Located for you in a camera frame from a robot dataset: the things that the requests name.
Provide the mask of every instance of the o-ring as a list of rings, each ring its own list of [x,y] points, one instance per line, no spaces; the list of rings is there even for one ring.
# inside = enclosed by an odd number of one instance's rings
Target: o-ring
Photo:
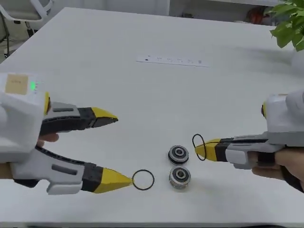
[[[152,184],[151,184],[149,187],[147,187],[147,188],[145,188],[145,189],[141,189],[141,188],[139,188],[139,187],[134,183],[134,177],[135,177],[135,175],[138,174],[139,172],[147,172],[147,173],[149,173],[149,174],[152,176],[153,181],[152,181]],[[133,183],[133,186],[134,186],[135,188],[137,188],[138,190],[141,190],[141,191],[146,191],[146,190],[149,190],[150,188],[152,188],[152,186],[154,185],[154,182],[155,182],[155,177],[154,177],[153,173],[151,173],[149,170],[138,170],[138,171],[136,171],[136,172],[133,174],[133,176],[132,176],[132,183]]]
[[[203,159],[200,158],[200,156],[199,156],[198,154],[196,154],[196,156],[197,156],[201,161],[204,161],[204,160],[206,160],[206,157],[207,157],[207,149],[206,149],[206,144],[205,144],[204,138],[203,138],[203,136],[201,136],[200,134],[195,134],[195,135],[192,137],[192,144],[193,144],[194,148],[196,148],[195,143],[194,143],[194,138],[195,138],[195,136],[199,136],[199,137],[201,138],[201,140],[203,141],[205,156],[204,156]]]

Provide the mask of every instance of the floor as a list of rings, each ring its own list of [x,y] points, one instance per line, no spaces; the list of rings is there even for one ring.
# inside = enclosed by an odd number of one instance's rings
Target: floor
[[[15,24],[13,21],[6,20],[9,31],[9,44],[10,46],[20,44],[28,39],[27,26],[25,23]],[[0,37],[5,36],[3,24],[0,23]],[[0,63],[5,60],[4,51],[6,50],[6,40],[0,43]]]

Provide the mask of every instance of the white table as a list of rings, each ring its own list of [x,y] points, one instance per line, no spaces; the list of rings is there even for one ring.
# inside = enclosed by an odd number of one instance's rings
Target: white table
[[[210,140],[265,131],[260,107],[267,96],[303,87],[304,77],[288,65],[292,48],[280,50],[270,29],[65,8],[0,71],[39,73],[53,100],[119,117],[99,129],[62,134],[46,148],[129,176],[149,169],[155,185],[143,192],[48,196],[47,182],[28,189],[2,180],[1,226],[303,226],[303,194],[228,163],[201,162],[191,144],[196,133]],[[138,63],[139,55],[204,59],[210,67]],[[167,152],[175,144],[190,151],[185,192],[168,182]]]

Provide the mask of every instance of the wall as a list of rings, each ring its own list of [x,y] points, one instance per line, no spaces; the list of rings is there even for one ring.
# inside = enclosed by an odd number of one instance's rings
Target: wall
[[[59,13],[64,7],[110,10],[118,12],[168,15],[170,0],[55,0],[49,19]],[[43,23],[32,23],[34,29],[39,29]]]
[[[170,16],[180,16],[185,12],[196,19],[233,22],[244,20],[253,7],[255,6],[210,0],[171,0]]]

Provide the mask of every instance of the human hand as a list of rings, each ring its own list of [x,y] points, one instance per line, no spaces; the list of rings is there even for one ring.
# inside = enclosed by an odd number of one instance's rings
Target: human hand
[[[58,139],[59,139],[59,135],[58,134],[48,134],[48,135],[39,137],[37,145],[40,146],[40,147],[43,147],[44,141],[47,141],[47,142],[56,142]]]
[[[252,172],[255,175],[278,180],[285,180],[282,167],[285,167],[293,176],[300,181],[304,190],[304,149],[285,148],[275,153],[276,165],[272,167],[254,167]]]

